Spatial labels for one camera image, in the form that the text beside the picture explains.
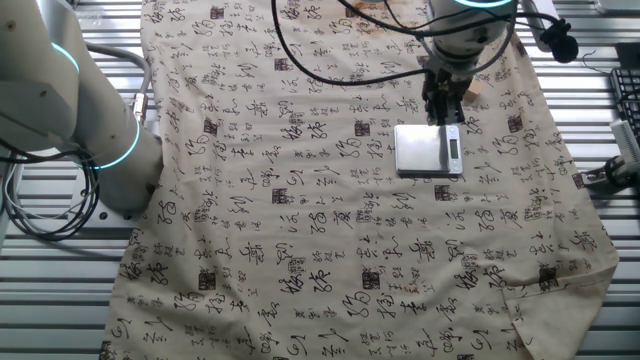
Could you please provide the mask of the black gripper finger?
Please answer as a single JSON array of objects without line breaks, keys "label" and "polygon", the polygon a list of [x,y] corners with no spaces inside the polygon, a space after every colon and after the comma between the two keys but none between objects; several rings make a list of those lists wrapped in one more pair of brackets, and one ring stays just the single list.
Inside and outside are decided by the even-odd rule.
[{"label": "black gripper finger", "polygon": [[460,124],[465,121],[465,115],[462,108],[461,100],[455,96],[449,95],[445,100],[445,120],[446,125]]},{"label": "black gripper finger", "polygon": [[444,92],[424,89],[422,92],[429,124],[444,123]]}]

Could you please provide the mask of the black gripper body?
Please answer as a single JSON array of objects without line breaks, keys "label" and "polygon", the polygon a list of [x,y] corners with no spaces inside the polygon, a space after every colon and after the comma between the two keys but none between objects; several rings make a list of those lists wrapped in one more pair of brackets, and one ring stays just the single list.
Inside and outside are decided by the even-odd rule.
[{"label": "black gripper body", "polygon": [[451,74],[444,69],[426,68],[422,97],[427,105],[437,106],[439,97],[458,105],[468,89],[468,78]]}]

